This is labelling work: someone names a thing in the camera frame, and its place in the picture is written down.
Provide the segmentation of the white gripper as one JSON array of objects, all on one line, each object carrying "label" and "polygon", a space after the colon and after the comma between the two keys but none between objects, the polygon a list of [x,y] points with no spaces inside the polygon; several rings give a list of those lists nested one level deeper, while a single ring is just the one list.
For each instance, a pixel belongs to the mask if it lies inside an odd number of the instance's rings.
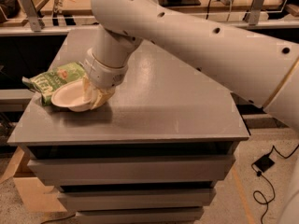
[{"label": "white gripper", "polygon": [[104,65],[95,59],[91,49],[87,50],[82,66],[87,75],[82,79],[83,100],[91,103],[91,110],[100,107],[114,95],[115,89],[112,87],[122,84],[128,70],[127,63],[121,67]]}]

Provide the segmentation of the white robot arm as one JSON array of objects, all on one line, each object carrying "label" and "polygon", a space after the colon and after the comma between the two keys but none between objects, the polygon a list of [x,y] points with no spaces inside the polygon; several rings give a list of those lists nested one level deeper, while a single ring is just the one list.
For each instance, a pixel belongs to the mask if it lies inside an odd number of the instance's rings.
[{"label": "white robot arm", "polygon": [[148,40],[299,132],[299,45],[161,7],[158,0],[91,0],[99,23],[83,64],[92,84],[123,82]]}]

